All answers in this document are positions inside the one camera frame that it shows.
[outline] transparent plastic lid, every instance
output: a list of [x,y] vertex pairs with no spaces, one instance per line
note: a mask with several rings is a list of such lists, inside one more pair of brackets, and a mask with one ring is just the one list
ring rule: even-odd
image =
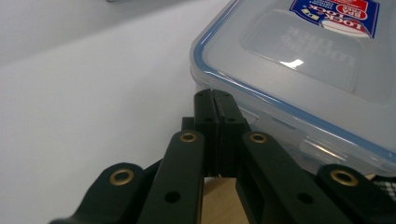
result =
[[235,0],[197,41],[202,76],[367,150],[396,174],[396,1]]

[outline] plastic food container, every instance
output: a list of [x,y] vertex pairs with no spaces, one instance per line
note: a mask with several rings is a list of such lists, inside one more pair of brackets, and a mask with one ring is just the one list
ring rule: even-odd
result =
[[197,37],[191,73],[306,170],[396,175],[396,1],[234,0]]

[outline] white table surface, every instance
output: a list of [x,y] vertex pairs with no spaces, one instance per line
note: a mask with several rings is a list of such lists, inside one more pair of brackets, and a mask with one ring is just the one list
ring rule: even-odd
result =
[[0,223],[69,217],[193,115],[192,40],[229,0],[2,1]]

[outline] label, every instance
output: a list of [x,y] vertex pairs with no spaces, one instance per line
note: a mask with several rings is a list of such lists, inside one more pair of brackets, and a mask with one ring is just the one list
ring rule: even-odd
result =
[[374,38],[379,3],[371,0],[294,0],[290,11],[343,35]]

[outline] red logo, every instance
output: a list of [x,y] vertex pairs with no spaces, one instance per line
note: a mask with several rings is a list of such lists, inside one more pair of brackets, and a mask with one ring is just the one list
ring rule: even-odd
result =
[[329,1],[337,4],[344,4],[350,7],[354,7],[362,11],[367,11],[367,7],[368,7],[368,3],[362,0],[329,0]]
[[355,7],[350,7],[346,5],[338,5],[336,7],[337,11],[341,14],[353,17],[355,19],[364,21],[367,19],[367,13]]

